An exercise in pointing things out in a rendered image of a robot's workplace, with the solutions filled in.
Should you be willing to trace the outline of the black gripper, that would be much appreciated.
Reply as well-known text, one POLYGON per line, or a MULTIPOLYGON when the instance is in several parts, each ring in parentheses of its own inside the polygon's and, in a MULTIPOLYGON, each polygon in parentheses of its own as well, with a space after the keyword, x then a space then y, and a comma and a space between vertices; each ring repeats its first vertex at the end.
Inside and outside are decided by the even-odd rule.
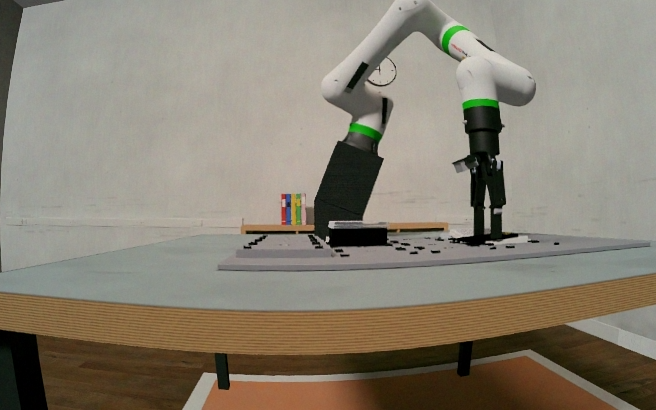
POLYGON ((502 206, 506 205, 503 160, 496 160, 496 156, 500 154, 499 134, 493 131, 477 131, 468 135, 470 154, 481 156, 479 166, 470 169, 470 206, 474 209, 474 235, 484 234, 484 209, 486 209, 484 201, 487 186, 491 203, 490 237, 499 239, 502 238, 502 206))

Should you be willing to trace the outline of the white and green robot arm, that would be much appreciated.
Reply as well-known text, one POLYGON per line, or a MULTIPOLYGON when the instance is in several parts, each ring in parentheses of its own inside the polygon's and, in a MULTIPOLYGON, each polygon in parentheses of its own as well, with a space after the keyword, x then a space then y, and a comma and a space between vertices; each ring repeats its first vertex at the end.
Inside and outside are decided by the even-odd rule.
POLYGON ((395 0, 363 42, 321 83, 324 99, 352 116, 342 142, 378 156, 394 103, 365 82, 413 32, 421 32, 460 62, 456 81, 467 135, 477 131, 500 134, 505 124, 499 102, 521 107, 534 98, 536 83, 529 71, 493 51, 430 0, 395 0))

